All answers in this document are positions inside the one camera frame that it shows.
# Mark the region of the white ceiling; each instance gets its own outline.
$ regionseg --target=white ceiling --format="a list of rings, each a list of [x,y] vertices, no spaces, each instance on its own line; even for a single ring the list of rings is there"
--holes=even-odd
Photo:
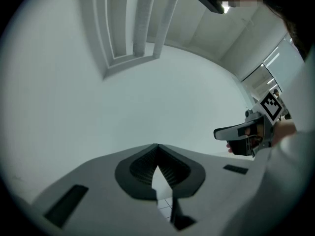
[[[154,0],[148,42],[155,40],[166,3],[167,0]],[[198,0],[178,0],[165,44],[219,63],[257,8],[258,6],[230,8],[227,14],[216,14]]]
[[[249,75],[245,80],[244,84],[257,100],[265,95],[273,86],[277,84],[275,80],[268,82],[273,79],[272,75],[265,66],[259,66],[251,75]]]

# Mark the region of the person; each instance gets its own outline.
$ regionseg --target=person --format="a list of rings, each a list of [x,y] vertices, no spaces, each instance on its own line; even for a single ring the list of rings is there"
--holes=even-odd
[[[291,119],[291,115],[288,111],[288,109],[286,108],[284,102],[282,101],[282,99],[280,98],[280,94],[279,91],[277,89],[274,90],[274,94],[277,96],[277,100],[280,102],[280,104],[283,106],[284,111],[282,112],[282,115],[284,116],[284,119],[289,120]]]
[[[262,1],[273,13],[279,16],[290,34],[293,44],[298,49],[302,59],[305,61],[312,45],[315,43],[315,31],[309,10],[313,0],[222,0],[234,4],[243,1]],[[274,137],[272,146],[288,135],[293,135],[296,128],[292,120],[277,121],[274,126]],[[263,125],[257,126],[257,137],[263,137]],[[229,152],[232,152],[229,144],[226,145]]]

